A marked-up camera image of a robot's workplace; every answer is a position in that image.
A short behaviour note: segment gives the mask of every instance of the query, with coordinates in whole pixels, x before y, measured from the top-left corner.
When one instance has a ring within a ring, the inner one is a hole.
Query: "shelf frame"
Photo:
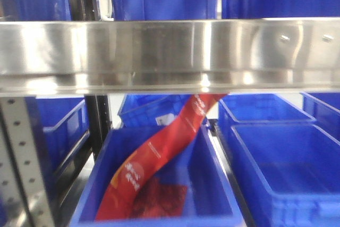
[[[0,22],[0,96],[339,90],[338,35],[339,18]]]

